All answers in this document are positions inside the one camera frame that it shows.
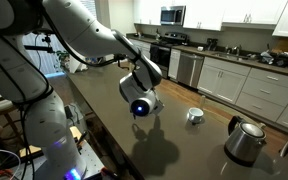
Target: stainless steel dishwasher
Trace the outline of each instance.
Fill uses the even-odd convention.
[[[197,88],[204,57],[195,54],[181,53],[177,81],[190,87]]]

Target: stove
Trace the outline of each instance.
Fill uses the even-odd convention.
[[[186,34],[168,32],[161,41],[151,43],[150,59],[157,64],[161,70],[163,78],[167,78],[170,64],[171,48],[185,43],[188,39]]]

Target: microwave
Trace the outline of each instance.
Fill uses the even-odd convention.
[[[161,7],[161,24],[182,26],[184,14],[185,6],[163,6]]]

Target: backsplash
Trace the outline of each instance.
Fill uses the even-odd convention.
[[[156,29],[163,36],[165,32],[181,32],[189,35],[190,41],[206,43],[207,38],[217,38],[218,46],[235,47],[242,45],[243,50],[262,52],[266,50],[266,44],[275,47],[278,37],[272,36],[273,30],[267,29],[247,29],[225,27],[222,31],[209,31],[200,29],[187,29],[180,26],[153,26],[153,25],[135,25],[138,31],[144,34],[154,35]]]

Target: kitchen counter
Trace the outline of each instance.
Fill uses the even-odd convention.
[[[127,74],[115,65],[68,74],[128,162],[145,179],[280,179],[288,161],[264,147],[253,168],[240,166],[224,153],[227,125],[205,114],[203,123],[187,121],[190,107],[157,91],[165,108],[159,116],[133,119],[119,93]]]
[[[145,38],[145,37],[138,38],[138,37],[132,37],[132,36],[128,36],[128,38],[138,40],[138,41],[143,41],[146,43],[156,42],[156,40],[152,38]],[[197,51],[197,47],[192,47],[192,46],[173,46],[172,49],[177,49],[177,50],[181,50],[183,52],[188,52],[188,53],[194,53],[197,55],[204,55],[207,57],[212,57],[215,59],[219,59],[219,60],[223,60],[223,61],[227,61],[227,62],[231,62],[235,64],[241,64],[241,65],[245,65],[245,66],[249,66],[253,68],[263,69],[263,70],[267,70],[267,71],[271,71],[271,72],[275,72],[279,74],[284,74],[288,76],[288,68],[281,68],[281,67],[272,66],[268,64],[262,64],[262,63],[257,62],[257,60],[239,60],[239,61],[229,60],[226,58],[212,55],[212,54],[217,53],[216,51]]]

